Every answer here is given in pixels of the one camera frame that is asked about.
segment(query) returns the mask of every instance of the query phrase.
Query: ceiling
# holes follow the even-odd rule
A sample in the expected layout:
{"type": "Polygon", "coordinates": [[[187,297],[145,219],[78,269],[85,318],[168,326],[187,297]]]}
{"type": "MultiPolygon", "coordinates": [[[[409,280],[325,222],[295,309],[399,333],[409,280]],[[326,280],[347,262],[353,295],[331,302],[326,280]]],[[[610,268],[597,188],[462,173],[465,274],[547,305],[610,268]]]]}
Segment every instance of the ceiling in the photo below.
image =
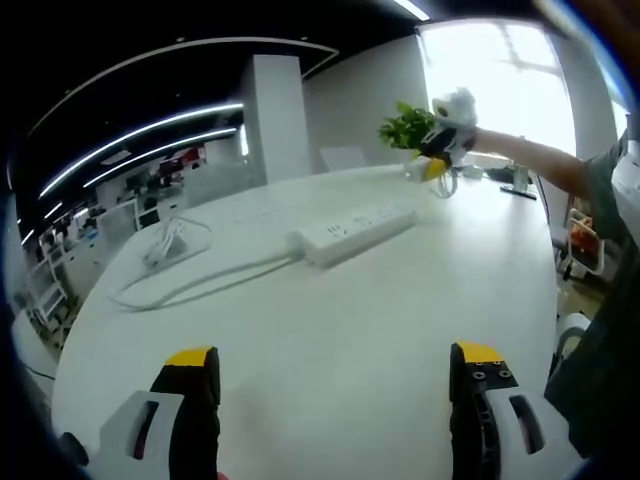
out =
{"type": "MultiPolygon", "coordinates": [[[[478,9],[477,2],[470,0],[451,0],[453,13],[440,2],[413,3],[436,20],[467,12],[486,14],[486,9],[478,9]]],[[[87,162],[38,200],[43,187],[77,159],[159,119],[241,100],[239,82],[251,55],[296,55],[303,73],[329,55],[301,45],[246,41],[187,46],[191,42],[243,36],[304,41],[339,51],[322,67],[327,68],[365,49],[409,35],[420,23],[391,0],[182,1],[165,8],[141,7],[140,12],[127,4],[109,3],[108,9],[105,5],[88,12],[61,11],[59,7],[39,15],[24,12],[22,33],[6,39],[20,46],[8,56],[13,72],[8,102],[13,107],[13,130],[7,151],[19,214],[26,220],[23,230],[36,225],[58,201],[77,201],[86,193],[82,185],[109,168],[100,161],[118,148],[87,162]],[[76,91],[121,62],[177,45],[183,48],[139,59],[76,91]]],[[[526,10],[510,8],[511,13],[528,15],[526,10]]],[[[140,154],[185,137],[241,124],[241,112],[207,116],[136,137],[124,146],[140,154]]]]}

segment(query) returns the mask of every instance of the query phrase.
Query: electrical outlet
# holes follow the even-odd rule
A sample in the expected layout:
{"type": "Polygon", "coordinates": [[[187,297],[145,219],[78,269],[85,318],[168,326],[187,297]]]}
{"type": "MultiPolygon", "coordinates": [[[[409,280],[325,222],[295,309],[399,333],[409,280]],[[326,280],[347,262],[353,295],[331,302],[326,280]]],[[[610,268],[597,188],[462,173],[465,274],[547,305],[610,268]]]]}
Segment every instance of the electrical outlet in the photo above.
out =
{"type": "Polygon", "coordinates": [[[411,209],[397,205],[368,207],[293,232],[289,239],[309,261],[327,266],[388,240],[415,223],[416,214],[411,209]]]}

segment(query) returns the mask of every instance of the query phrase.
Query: gray shirt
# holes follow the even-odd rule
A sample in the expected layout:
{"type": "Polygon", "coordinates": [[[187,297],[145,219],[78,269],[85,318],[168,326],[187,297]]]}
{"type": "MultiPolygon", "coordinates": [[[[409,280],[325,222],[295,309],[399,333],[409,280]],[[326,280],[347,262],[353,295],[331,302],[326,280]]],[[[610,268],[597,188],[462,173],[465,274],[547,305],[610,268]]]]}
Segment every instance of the gray shirt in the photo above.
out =
{"type": "Polygon", "coordinates": [[[625,134],[608,153],[586,162],[594,229],[601,238],[616,241],[624,253],[596,318],[545,391],[568,420],[571,441],[583,456],[621,438],[640,398],[640,255],[618,215],[611,185],[626,148],[625,134]]]}

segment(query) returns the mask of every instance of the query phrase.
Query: white table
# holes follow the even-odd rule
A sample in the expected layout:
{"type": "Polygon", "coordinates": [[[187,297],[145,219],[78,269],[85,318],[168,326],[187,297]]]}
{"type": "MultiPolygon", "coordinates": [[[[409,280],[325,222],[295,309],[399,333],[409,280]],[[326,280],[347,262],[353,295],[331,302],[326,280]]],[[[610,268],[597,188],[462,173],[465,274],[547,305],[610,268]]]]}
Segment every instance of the white table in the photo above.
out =
{"type": "Polygon", "coordinates": [[[368,168],[188,210],[211,226],[212,248],[145,281],[139,301],[266,257],[292,229],[360,205],[412,204],[420,223],[326,271],[299,262],[196,301],[127,313],[105,295],[135,274],[151,229],[138,232],[69,335],[55,429],[95,450],[103,422],[133,391],[149,388],[171,354],[213,344],[222,366],[219,467],[230,478],[450,478],[451,343],[497,348],[520,385],[541,393],[556,279],[539,201],[501,193],[486,179],[463,179],[449,200],[429,188],[405,181],[399,167],[368,168]]]}

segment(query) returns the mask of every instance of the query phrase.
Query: bright window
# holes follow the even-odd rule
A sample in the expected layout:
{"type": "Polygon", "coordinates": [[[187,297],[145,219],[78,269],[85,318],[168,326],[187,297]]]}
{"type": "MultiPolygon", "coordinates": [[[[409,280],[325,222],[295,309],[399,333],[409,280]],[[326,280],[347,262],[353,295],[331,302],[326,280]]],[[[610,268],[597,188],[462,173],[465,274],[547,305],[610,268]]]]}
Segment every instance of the bright window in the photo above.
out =
{"type": "Polygon", "coordinates": [[[468,88],[478,125],[575,155],[571,103],[553,46],[523,22],[463,20],[421,32],[429,98],[468,88]]]}

